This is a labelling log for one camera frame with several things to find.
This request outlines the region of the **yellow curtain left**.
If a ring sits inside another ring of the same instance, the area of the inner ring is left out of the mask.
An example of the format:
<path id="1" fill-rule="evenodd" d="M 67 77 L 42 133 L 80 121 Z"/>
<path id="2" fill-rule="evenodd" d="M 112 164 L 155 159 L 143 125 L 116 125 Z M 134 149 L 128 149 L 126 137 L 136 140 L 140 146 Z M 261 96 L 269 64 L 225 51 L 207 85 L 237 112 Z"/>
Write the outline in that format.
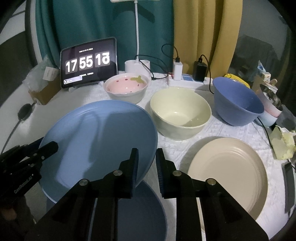
<path id="1" fill-rule="evenodd" d="M 209 61 L 209 76 L 228 73 L 237 44 L 243 2 L 174 1 L 174 45 L 183 72 L 192 74 L 201 55 Z"/>

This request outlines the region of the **grey cloth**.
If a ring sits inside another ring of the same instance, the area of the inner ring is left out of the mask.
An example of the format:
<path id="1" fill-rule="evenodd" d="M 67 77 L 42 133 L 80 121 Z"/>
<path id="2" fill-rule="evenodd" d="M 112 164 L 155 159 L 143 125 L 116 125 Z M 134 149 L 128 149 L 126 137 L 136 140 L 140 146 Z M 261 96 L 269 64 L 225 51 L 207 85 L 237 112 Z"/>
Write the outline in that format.
<path id="1" fill-rule="evenodd" d="M 276 125 L 281 128 L 286 128 L 290 132 L 295 131 L 295 116 L 285 105 L 282 105 L 282 112 L 276 121 Z"/>

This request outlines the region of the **white power strip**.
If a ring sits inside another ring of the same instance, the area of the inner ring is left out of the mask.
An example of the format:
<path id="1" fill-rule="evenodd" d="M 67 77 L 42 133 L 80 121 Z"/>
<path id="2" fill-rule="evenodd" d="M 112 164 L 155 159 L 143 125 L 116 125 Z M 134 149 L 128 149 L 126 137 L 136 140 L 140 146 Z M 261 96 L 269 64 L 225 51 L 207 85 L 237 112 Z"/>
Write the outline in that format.
<path id="1" fill-rule="evenodd" d="M 195 81 L 191 75 L 183 74 L 181 80 L 174 80 L 169 77 L 166 80 L 166 83 L 169 87 L 184 87 L 190 89 L 200 89 L 200 90 L 208 90 L 210 78 L 205 77 L 203 81 Z"/>

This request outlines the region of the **small white box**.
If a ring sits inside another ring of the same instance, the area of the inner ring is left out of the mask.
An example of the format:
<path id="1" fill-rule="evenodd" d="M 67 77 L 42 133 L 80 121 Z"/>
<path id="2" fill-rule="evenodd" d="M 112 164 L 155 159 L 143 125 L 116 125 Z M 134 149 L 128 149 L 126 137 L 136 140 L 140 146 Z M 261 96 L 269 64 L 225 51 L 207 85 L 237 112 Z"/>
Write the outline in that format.
<path id="1" fill-rule="evenodd" d="M 46 67 L 43 75 L 43 80 L 54 81 L 59 75 L 59 69 L 53 67 Z"/>

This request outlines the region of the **pale yellow bowl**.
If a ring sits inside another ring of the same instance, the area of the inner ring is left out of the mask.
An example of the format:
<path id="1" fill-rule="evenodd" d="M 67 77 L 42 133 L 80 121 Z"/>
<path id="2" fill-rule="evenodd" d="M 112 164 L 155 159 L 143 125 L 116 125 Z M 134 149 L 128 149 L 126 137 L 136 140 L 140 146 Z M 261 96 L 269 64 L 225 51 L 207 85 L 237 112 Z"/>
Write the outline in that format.
<path id="1" fill-rule="evenodd" d="M 199 94 L 187 88 L 169 87 L 157 91 L 149 102 L 152 119 L 159 133 L 182 141 L 201 132 L 212 110 Z"/>

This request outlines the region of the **teal curtain left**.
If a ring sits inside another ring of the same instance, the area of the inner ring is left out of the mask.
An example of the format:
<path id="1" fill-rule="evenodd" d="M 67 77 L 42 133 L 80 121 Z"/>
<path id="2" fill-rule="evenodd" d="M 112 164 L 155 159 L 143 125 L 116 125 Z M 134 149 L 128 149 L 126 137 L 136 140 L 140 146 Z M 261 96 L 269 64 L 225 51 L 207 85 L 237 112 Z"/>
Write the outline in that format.
<path id="1" fill-rule="evenodd" d="M 112 37 L 111 10 L 111 1 L 36 1 L 35 19 L 41 56 L 47 55 L 59 67 L 61 50 Z M 173 1 L 160 3 L 156 20 L 150 54 L 141 54 L 140 59 L 149 60 L 153 72 L 170 72 L 173 68 Z"/>

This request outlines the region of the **beige plate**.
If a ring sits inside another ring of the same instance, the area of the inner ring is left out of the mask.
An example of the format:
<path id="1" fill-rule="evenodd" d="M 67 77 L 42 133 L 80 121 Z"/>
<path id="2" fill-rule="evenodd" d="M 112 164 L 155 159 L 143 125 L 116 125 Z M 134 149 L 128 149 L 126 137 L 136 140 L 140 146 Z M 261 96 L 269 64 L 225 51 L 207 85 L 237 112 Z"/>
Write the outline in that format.
<path id="1" fill-rule="evenodd" d="M 205 181 L 214 178 L 257 219 L 265 205 L 267 174 L 257 152 L 236 138 L 216 138 L 194 156 L 188 175 Z"/>

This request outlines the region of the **round black pouch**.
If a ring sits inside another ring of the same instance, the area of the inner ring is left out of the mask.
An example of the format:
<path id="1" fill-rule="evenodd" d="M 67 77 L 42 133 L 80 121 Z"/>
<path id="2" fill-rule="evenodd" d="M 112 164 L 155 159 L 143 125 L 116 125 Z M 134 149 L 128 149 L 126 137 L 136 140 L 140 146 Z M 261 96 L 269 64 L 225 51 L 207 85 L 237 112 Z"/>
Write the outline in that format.
<path id="1" fill-rule="evenodd" d="M 24 104 L 19 112 L 18 112 L 18 119 L 20 121 L 25 121 L 32 113 L 34 104 L 26 103 Z"/>

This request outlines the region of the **white tablecloth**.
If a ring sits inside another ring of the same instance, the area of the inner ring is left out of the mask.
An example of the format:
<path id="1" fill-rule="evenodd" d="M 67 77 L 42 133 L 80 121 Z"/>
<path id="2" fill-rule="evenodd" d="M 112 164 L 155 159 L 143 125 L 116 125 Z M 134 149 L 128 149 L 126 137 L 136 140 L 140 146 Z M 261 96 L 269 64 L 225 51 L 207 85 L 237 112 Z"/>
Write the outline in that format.
<path id="1" fill-rule="evenodd" d="M 36 105 L 30 117 L 23 123 L 18 123 L 17 114 L 20 108 L 33 101 L 27 88 L 21 85 L 1 104 L 1 147 L 9 149 L 16 145 L 29 144 L 43 137 L 70 111 L 108 98 L 108 94 L 99 84 L 83 86 L 73 91 L 61 90 L 48 104 Z M 213 112 L 209 123 L 199 134 L 184 141 L 159 136 L 158 146 L 163 149 L 167 159 L 175 162 L 179 170 L 187 172 L 198 150 L 220 137 L 242 140 L 260 156 L 267 174 L 268 192 L 257 222 L 271 240 L 295 240 L 295 210 L 286 208 L 286 197 L 292 194 L 286 187 L 295 185 L 295 171 L 285 170 L 290 166 L 288 161 L 274 158 L 261 126 L 255 123 L 240 127 L 229 126 Z"/>

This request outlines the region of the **pink strawberry bowl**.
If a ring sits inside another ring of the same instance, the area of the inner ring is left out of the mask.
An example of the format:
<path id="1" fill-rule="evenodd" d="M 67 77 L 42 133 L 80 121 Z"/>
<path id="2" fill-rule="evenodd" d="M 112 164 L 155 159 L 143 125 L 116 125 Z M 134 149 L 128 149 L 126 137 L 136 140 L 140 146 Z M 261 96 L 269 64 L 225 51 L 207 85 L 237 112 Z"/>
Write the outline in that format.
<path id="1" fill-rule="evenodd" d="M 151 83 L 142 74 L 123 73 L 115 75 L 103 83 L 103 88 L 111 99 L 139 103 Z"/>

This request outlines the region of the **black power adapter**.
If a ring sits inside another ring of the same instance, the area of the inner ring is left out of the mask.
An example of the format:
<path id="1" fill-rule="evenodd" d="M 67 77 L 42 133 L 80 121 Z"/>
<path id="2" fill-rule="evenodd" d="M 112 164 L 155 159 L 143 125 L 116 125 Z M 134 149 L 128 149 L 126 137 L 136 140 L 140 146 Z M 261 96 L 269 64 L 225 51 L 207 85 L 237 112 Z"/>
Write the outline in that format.
<path id="1" fill-rule="evenodd" d="M 206 71 L 207 65 L 202 61 L 202 59 L 195 61 L 193 69 L 193 79 L 195 81 L 203 82 L 205 79 Z"/>

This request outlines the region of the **blue plate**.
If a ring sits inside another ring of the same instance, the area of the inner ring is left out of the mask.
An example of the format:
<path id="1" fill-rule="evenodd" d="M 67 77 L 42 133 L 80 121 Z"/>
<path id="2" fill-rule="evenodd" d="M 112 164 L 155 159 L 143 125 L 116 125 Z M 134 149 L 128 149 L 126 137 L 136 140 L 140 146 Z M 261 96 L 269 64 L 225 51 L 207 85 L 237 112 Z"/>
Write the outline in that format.
<path id="1" fill-rule="evenodd" d="M 102 100 L 79 107 L 52 126 L 41 146 L 54 141 L 58 151 L 43 161 L 40 186 L 57 203 L 79 180 L 95 181 L 116 170 L 138 149 L 137 181 L 148 172 L 158 145 L 151 116 L 140 106 Z"/>
<path id="2" fill-rule="evenodd" d="M 118 202 L 118 240 L 165 240 L 167 220 L 161 202 L 142 181 L 131 199 Z"/>

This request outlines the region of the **large blue bowl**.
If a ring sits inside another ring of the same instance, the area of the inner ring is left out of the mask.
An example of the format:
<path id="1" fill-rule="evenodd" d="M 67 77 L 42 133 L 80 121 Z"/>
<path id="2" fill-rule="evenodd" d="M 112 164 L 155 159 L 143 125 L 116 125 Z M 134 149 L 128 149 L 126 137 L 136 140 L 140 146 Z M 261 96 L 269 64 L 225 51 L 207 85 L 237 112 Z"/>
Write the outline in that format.
<path id="1" fill-rule="evenodd" d="M 219 116 L 232 126 L 245 126 L 264 112 L 264 106 L 255 92 L 226 77 L 213 80 L 214 104 Z"/>

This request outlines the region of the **white desk lamp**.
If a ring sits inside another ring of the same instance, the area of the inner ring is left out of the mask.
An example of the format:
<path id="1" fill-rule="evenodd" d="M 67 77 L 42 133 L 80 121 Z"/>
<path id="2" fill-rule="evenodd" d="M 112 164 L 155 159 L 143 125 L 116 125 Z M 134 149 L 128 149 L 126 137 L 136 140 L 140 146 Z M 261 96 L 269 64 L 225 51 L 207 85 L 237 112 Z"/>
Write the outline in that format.
<path id="1" fill-rule="evenodd" d="M 141 54 L 149 55 L 156 12 L 162 1 L 111 1 L 111 36 L 117 40 L 118 70 L 125 71 L 125 63 L 132 68 L 139 64 Z"/>

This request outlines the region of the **pale yellow tissue pack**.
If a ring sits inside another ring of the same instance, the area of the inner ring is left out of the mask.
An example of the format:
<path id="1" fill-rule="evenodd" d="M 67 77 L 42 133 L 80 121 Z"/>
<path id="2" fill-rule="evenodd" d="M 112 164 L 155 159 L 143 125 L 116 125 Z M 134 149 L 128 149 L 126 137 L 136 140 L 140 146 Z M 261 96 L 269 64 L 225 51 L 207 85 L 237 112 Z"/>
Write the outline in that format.
<path id="1" fill-rule="evenodd" d="M 270 135 L 271 145 L 278 160 L 291 159 L 295 153 L 295 131 L 275 126 Z"/>

